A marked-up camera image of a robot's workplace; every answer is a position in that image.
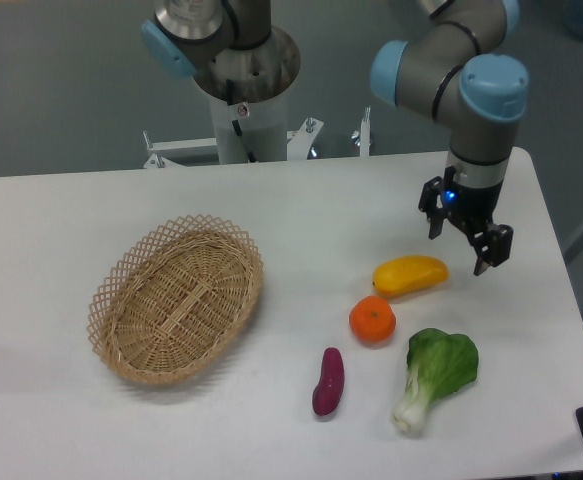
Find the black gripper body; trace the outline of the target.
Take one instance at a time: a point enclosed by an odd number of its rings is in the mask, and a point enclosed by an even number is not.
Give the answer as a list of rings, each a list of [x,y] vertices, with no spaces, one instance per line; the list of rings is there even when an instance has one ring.
[[[494,222],[509,158],[481,164],[448,154],[442,183],[444,218],[464,233],[498,232],[507,226]]]

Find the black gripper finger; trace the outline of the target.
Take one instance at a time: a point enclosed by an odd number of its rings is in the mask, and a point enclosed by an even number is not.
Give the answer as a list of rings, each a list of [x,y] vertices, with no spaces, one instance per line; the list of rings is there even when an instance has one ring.
[[[446,219],[446,210],[441,203],[443,193],[443,180],[440,176],[429,180],[422,188],[418,209],[426,215],[429,224],[429,239],[437,238],[443,229]]]
[[[465,235],[476,255],[473,270],[480,276],[488,268],[495,268],[510,257],[514,230],[505,224],[477,221],[466,224]]]

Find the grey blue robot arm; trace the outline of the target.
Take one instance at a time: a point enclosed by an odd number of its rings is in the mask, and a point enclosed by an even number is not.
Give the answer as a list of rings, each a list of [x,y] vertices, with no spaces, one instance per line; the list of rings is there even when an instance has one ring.
[[[442,176],[428,181],[418,207],[437,237],[445,224],[475,251],[476,274],[505,262],[513,230],[493,219],[528,98],[529,75],[497,48],[518,23],[514,1],[428,1],[432,30],[395,40],[376,54],[372,93],[430,118],[451,133]],[[208,97],[224,164],[291,158],[286,97],[301,58],[271,21],[267,1],[159,1],[141,27],[153,58]]]

